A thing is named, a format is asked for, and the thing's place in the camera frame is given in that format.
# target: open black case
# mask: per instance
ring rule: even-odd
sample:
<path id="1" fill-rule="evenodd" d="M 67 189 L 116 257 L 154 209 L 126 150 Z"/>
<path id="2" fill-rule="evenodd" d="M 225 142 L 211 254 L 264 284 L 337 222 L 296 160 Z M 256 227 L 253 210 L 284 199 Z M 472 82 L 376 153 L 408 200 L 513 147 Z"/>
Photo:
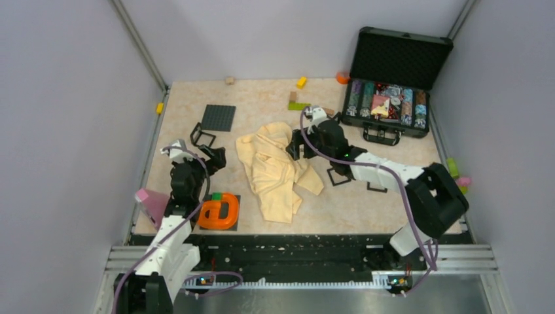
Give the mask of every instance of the open black case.
<path id="1" fill-rule="evenodd" d="M 364 128 L 367 141 L 391 146 L 402 134 L 426 136 L 430 130 L 428 91 L 452 49 L 453 42 L 447 38 L 363 27 L 341 122 Z M 376 94 L 382 96 L 377 103 L 389 98 L 382 107 L 387 116 L 371 113 Z"/>

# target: yellow towel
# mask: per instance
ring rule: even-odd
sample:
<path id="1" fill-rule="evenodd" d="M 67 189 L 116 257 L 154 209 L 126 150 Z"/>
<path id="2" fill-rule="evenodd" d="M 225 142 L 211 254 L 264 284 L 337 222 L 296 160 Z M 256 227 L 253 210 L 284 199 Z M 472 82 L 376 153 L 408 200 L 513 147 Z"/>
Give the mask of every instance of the yellow towel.
<path id="1" fill-rule="evenodd" d="M 293 192 L 293 183 L 318 195 L 322 180 L 305 159 L 293 161 L 285 147 L 293 132 L 284 122 L 261 127 L 256 133 L 237 139 L 237 155 L 245 166 L 251 190 L 259 197 L 265 220 L 293 221 L 302 199 Z"/>

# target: lime green block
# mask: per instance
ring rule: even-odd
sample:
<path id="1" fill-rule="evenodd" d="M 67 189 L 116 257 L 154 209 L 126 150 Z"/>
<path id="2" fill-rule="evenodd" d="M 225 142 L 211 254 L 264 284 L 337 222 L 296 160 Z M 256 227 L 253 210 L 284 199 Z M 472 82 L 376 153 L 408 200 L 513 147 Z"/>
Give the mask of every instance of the lime green block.
<path id="1" fill-rule="evenodd" d="M 289 110 L 302 110 L 304 107 L 310 106 L 309 103 L 289 103 Z"/>
<path id="2" fill-rule="evenodd" d="M 222 200 L 222 194 L 221 193 L 212 193 L 212 200 L 213 201 L 221 201 Z"/>
<path id="3" fill-rule="evenodd" d="M 455 179 L 459 177 L 459 169 L 457 169 L 457 164 L 453 158 L 447 158 L 447 168 L 449 169 L 451 177 Z"/>

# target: yellow block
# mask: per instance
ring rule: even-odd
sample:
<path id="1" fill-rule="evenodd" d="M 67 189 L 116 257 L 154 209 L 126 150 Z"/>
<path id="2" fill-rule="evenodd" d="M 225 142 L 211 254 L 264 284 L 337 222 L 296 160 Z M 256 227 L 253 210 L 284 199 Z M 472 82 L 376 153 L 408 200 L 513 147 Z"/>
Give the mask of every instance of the yellow block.
<path id="1" fill-rule="evenodd" d="M 162 114 L 163 110 L 164 110 L 164 103 L 158 103 L 158 106 L 156 106 L 156 113 Z"/>
<path id="2" fill-rule="evenodd" d="M 296 83 L 296 87 L 301 90 L 305 84 L 306 84 L 306 77 L 301 77 Z"/>

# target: pink object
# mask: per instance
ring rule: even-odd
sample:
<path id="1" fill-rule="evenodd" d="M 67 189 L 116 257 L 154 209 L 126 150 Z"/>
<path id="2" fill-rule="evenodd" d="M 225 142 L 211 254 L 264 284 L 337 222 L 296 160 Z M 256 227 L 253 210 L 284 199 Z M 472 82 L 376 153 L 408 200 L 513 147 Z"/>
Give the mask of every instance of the pink object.
<path id="1" fill-rule="evenodd" d="M 135 193 L 135 200 L 142 205 L 143 213 L 149 218 L 156 230 L 160 229 L 164 211 L 170 196 L 142 188 Z"/>
<path id="2" fill-rule="evenodd" d="M 472 179 L 469 177 L 460 177 L 455 180 L 458 186 L 469 186 L 472 183 Z"/>

